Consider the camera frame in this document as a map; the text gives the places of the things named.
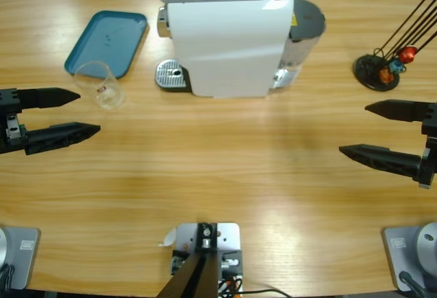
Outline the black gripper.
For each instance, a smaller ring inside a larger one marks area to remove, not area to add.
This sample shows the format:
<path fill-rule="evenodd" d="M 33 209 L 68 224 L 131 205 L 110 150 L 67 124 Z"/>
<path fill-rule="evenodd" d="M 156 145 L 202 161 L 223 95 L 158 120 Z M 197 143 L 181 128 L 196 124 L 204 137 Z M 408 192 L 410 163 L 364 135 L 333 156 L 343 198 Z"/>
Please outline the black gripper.
<path fill-rule="evenodd" d="M 419 179 L 419 186 L 429 189 L 436 173 L 436 103 L 427 110 L 424 102 L 390 99 L 367 105 L 365 110 L 390 120 L 422 122 L 421 133 L 427 136 L 422 158 L 367 144 L 340 146 L 339 151 L 372 169 Z"/>
<path fill-rule="evenodd" d="M 81 97 L 58 87 L 1 90 L 1 154 L 24 150 L 26 155 L 66 148 L 89 139 L 99 125 L 80 122 L 52 125 L 27 132 L 18 121 L 23 109 L 60 107 Z"/>

